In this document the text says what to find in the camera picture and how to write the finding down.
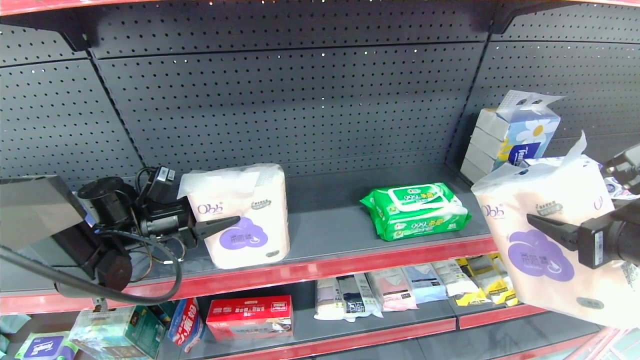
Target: mounting bracket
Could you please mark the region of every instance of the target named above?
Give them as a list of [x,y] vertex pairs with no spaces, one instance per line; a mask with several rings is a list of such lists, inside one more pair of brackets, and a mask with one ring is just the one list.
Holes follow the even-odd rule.
[[513,19],[529,13],[543,12],[565,6],[577,5],[575,1],[503,1],[495,11],[491,34],[504,34]]
[[89,49],[76,13],[71,9],[2,16],[0,24],[55,31],[65,39],[72,51]]

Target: pegboard back panel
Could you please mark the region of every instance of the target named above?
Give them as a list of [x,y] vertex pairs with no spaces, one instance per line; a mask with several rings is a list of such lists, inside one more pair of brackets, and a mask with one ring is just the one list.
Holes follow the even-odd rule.
[[[283,49],[100,60],[149,165],[179,172],[258,162],[446,149],[482,44]],[[430,156],[427,162],[443,162]]]
[[78,9],[98,58],[484,42],[493,1],[160,1]]
[[[499,13],[540,3],[506,1]],[[492,40],[581,41],[640,44],[640,8],[602,4],[572,4],[567,7],[520,15],[503,35]]]
[[466,116],[497,107],[511,89],[565,95],[551,105],[554,138],[640,131],[640,45],[491,42]]
[[142,166],[89,60],[3,68],[0,84],[3,177],[71,183]]
[[[545,156],[564,156],[579,138],[553,138],[545,151]],[[605,163],[615,155],[640,143],[640,133],[613,135],[587,135],[585,154],[590,158]]]
[[55,31],[0,24],[0,67],[54,60],[87,58],[73,52]]

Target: purple logo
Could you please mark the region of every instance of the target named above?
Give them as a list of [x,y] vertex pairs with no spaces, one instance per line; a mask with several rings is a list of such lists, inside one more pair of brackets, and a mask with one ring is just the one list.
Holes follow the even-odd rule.
[[604,199],[602,196],[599,196],[596,201],[593,202],[593,208],[596,210],[602,209],[602,204],[604,204]]
[[569,281],[575,272],[560,246],[549,241],[540,230],[517,231],[509,237],[509,260],[521,272],[531,276],[546,275],[556,281]]
[[202,205],[198,205],[198,212],[201,214],[217,214],[219,212],[222,212],[223,208],[222,208],[222,203],[219,204],[202,204]]
[[509,163],[518,166],[522,160],[534,158],[538,147],[540,147],[539,142],[514,145],[509,151]]
[[53,357],[58,352],[58,347],[64,338],[64,336],[35,338],[24,353],[24,357]]
[[484,211],[484,215],[486,217],[497,218],[497,217],[504,216],[504,210],[502,209],[502,204],[495,207],[492,207],[491,205],[484,205],[482,207],[482,210]]
[[238,250],[245,246],[261,247],[269,238],[261,227],[254,225],[251,219],[242,217],[220,236],[220,245],[229,250]]

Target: flower print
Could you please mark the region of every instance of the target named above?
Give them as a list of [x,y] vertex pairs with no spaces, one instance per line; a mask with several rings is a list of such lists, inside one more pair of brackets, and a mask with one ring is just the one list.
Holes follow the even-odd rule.
[[550,119],[530,120],[525,122],[527,129],[516,135],[516,141],[522,143],[544,143],[547,141],[547,134],[553,133],[559,122],[551,122]]

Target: red package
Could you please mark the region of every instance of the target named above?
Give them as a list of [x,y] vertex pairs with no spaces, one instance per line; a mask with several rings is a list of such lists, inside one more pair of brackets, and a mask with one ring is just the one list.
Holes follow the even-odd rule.
[[218,341],[293,336],[291,296],[213,300],[207,326]]

